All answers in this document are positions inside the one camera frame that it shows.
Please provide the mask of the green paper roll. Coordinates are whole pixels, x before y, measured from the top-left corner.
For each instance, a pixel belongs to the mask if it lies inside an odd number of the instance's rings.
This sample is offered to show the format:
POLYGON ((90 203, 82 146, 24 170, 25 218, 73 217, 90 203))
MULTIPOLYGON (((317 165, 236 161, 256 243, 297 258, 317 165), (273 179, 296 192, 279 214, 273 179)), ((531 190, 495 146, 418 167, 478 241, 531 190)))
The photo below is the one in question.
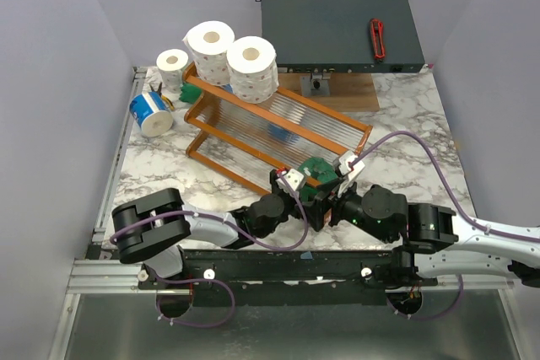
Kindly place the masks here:
MULTIPOLYGON (((311 157, 303 162, 297 169, 300 173, 319 181, 321 184, 326 184, 335 180, 338 175, 334 168, 325 159, 319 157, 311 157)), ((300 200, 308 202, 317 194, 317 189, 308 183, 300 190, 300 200)))

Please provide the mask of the blue object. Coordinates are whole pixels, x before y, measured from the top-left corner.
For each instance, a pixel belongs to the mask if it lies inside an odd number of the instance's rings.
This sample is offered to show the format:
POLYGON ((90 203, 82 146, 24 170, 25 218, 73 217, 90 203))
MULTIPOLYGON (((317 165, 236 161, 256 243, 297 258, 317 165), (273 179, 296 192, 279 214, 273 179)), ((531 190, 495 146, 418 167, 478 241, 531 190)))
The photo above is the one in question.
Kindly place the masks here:
POLYGON ((267 132, 270 137, 280 142, 293 143, 296 142, 298 139, 297 134, 272 122, 269 122, 267 124, 267 132))

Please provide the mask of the orange wooden shelf rack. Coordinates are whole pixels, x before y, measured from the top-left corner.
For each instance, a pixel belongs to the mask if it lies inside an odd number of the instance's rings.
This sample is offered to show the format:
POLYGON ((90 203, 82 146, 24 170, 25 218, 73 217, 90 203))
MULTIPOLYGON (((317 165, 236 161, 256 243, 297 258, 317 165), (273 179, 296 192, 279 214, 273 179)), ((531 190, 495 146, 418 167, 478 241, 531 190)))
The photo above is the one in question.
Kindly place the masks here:
POLYGON ((250 104, 201 80, 195 64, 183 79, 202 91, 185 114, 186 123, 199 130, 187 156, 258 195, 270 191, 272 169, 297 169, 310 158, 332 163, 347 151, 360 153, 373 130, 286 88, 250 104))

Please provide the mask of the white red-dotted paper roll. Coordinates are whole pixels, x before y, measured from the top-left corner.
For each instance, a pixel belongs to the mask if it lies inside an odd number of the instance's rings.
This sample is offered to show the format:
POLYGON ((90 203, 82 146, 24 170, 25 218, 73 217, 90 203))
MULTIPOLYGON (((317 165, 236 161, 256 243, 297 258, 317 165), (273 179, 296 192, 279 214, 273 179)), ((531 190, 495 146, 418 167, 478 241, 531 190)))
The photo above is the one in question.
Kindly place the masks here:
POLYGON ((221 21, 205 21, 187 31, 183 42, 201 80, 215 86, 230 83, 227 50, 234 41, 234 31, 221 21))

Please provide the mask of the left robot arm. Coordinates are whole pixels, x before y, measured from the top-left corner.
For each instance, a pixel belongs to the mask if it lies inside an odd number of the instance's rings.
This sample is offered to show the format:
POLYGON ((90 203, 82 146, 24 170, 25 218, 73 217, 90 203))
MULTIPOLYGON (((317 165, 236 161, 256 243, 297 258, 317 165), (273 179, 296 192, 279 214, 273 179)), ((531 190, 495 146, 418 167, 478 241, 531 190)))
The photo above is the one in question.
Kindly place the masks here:
POLYGON ((309 229, 300 200, 306 176, 296 169, 278 169, 271 172, 270 180, 271 193, 228 212, 194 207, 184 202, 175 188, 121 204, 112 211, 115 232, 110 242, 117 247, 121 263, 144 264, 169 288, 186 281, 187 269, 178 247, 184 239, 227 250, 251 245, 273 251, 293 250, 303 243, 309 229), (304 221, 304 233, 298 242, 277 247, 262 241, 294 213, 304 221))

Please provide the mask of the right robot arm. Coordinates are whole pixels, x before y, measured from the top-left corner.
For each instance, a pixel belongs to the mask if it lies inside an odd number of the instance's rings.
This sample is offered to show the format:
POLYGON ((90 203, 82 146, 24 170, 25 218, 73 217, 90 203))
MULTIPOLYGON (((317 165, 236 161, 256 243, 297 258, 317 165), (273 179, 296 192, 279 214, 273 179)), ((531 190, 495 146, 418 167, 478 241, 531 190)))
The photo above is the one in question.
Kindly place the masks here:
POLYGON ((410 203, 379 185, 364 195, 319 185, 303 207, 319 231, 346 221, 383 243, 395 243, 389 263, 375 278, 389 287, 409 286, 442 275, 494 275, 539 286, 539 232, 504 224, 471 222, 448 207, 410 203))

